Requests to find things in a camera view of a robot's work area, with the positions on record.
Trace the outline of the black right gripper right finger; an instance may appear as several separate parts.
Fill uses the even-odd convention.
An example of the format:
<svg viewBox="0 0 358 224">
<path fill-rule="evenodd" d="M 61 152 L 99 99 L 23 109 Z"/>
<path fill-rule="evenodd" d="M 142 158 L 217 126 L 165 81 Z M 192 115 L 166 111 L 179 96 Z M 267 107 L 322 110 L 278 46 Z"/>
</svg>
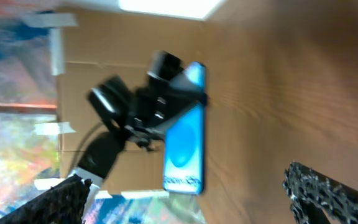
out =
<svg viewBox="0 0 358 224">
<path fill-rule="evenodd" d="M 283 188 L 297 224 L 358 223 L 358 191 L 299 162 L 284 171 Z"/>
</svg>

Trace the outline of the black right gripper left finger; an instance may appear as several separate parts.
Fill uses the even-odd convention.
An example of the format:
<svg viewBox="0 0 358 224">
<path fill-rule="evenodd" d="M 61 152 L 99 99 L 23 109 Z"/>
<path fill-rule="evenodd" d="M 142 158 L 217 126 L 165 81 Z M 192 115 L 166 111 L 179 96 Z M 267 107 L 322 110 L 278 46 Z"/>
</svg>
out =
<svg viewBox="0 0 358 224">
<path fill-rule="evenodd" d="M 91 184 L 75 174 L 0 218 L 0 224 L 83 224 Z"/>
</svg>

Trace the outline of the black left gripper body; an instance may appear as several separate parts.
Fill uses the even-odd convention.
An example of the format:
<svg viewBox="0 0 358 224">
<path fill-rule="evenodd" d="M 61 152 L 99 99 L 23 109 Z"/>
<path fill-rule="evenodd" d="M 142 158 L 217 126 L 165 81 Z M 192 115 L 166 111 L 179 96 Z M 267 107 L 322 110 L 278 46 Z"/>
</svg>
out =
<svg viewBox="0 0 358 224">
<path fill-rule="evenodd" d="M 168 84 L 149 83 L 135 89 L 129 104 L 124 133 L 128 141 L 142 149 L 155 149 L 153 141 L 163 141 L 157 126 L 165 121 Z"/>
</svg>

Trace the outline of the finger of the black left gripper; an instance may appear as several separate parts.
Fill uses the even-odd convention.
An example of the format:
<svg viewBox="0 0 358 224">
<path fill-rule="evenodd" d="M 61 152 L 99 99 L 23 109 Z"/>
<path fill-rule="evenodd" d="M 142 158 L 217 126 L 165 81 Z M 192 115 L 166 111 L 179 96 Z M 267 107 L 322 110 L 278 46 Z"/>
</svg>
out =
<svg viewBox="0 0 358 224">
<path fill-rule="evenodd" d="M 184 70 L 183 73 L 173 78 L 170 87 L 177 90 L 191 91 L 202 94 L 201 104 L 208 105 L 206 94 L 206 70 Z"/>
<path fill-rule="evenodd" d="M 166 131 L 173 126 L 182 116 L 189 110 L 196 106 L 197 102 L 192 102 L 184 106 L 169 106 L 164 113 L 164 119 L 156 127 L 154 127 L 154 134 L 164 136 Z"/>
</svg>

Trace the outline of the blue screen smartphone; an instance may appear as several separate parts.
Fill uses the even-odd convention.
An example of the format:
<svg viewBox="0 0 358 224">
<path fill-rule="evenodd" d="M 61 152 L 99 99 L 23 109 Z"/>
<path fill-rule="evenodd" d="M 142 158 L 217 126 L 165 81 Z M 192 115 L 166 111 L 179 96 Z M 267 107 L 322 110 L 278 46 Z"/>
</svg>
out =
<svg viewBox="0 0 358 224">
<path fill-rule="evenodd" d="M 184 70 L 206 70 L 192 62 Z M 205 106 L 202 94 L 173 89 L 167 96 L 169 106 L 197 102 L 165 133 L 163 189 L 169 192 L 199 195 L 204 190 Z"/>
</svg>

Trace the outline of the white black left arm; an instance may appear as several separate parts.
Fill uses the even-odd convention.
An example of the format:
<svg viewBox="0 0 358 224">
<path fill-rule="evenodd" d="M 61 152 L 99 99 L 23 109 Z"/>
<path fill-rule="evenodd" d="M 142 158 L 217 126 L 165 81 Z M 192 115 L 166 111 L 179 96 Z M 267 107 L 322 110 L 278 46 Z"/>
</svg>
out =
<svg viewBox="0 0 358 224">
<path fill-rule="evenodd" d="M 128 142 L 147 152 L 152 151 L 153 141 L 164 143 L 164 190 L 203 192 L 206 75 L 204 64 L 182 67 L 178 57 L 160 51 L 144 86 L 130 90 L 114 75 L 89 91 L 88 101 L 106 131 L 88 144 L 72 172 L 88 187 L 84 210 L 90 209 Z"/>
</svg>

